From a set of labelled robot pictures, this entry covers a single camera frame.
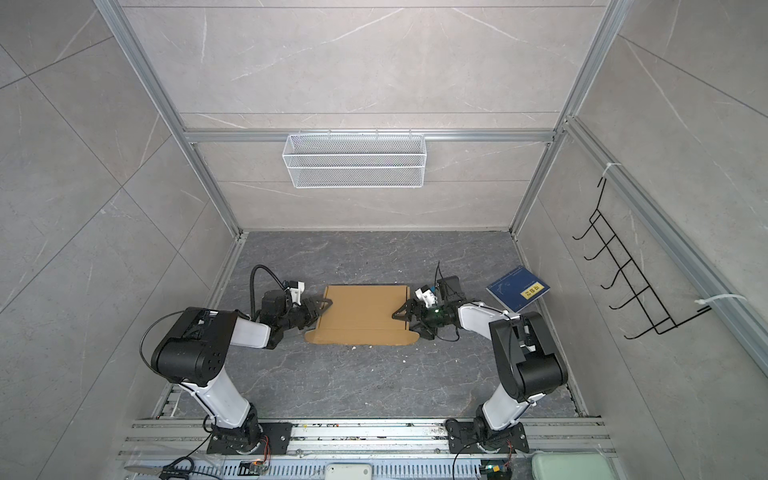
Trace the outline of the brown cardboard box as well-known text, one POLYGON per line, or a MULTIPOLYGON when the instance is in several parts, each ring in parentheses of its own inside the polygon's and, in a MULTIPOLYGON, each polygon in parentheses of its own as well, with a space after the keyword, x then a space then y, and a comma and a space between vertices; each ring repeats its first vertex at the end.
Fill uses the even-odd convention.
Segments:
POLYGON ((392 315, 410 299, 406 285, 329 285, 332 305, 304 339, 313 345, 407 346, 420 336, 392 315))

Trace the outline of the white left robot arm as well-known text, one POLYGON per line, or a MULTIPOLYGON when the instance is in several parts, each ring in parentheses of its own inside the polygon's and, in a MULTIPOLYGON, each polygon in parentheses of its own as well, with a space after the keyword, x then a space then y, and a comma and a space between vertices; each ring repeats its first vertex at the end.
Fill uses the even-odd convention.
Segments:
POLYGON ((314 324, 333 305, 304 297, 303 285, 266 292, 251 313, 188 307, 152 353, 149 368, 180 385, 206 410, 215 428, 243 429, 255 421, 255 407, 229 378, 225 363, 232 346, 274 349, 291 329, 314 324))

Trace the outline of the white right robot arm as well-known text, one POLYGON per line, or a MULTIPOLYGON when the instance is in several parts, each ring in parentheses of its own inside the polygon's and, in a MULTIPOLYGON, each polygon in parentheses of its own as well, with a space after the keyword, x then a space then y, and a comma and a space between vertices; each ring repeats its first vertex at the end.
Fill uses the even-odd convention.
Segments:
POLYGON ((451 325, 491 342, 499 385, 474 419, 478 439, 515 427, 529 408, 568 383, 560 350, 539 313, 513 314, 469 299, 456 276, 418 289, 392 318, 428 340, 451 325))

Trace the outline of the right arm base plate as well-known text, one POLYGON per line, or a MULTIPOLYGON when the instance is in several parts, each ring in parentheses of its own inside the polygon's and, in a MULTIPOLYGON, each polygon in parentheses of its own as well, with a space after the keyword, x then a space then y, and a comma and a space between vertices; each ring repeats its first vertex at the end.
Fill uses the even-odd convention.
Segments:
POLYGON ((530 446, 524 425, 517 423, 502 430, 493 430, 483 418, 444 422, 452 454, 496 454, 499 452, 529 453, 530 446))

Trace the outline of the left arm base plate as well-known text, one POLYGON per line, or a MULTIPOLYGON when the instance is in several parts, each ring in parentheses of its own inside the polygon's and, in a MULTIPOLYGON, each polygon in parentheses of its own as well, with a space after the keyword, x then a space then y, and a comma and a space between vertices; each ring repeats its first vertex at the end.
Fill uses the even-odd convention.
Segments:
POLYGON ((293 425, 288 422, 244 424, 234 429, 215 427, 206 452, 222 455, 285 455, 293 425))

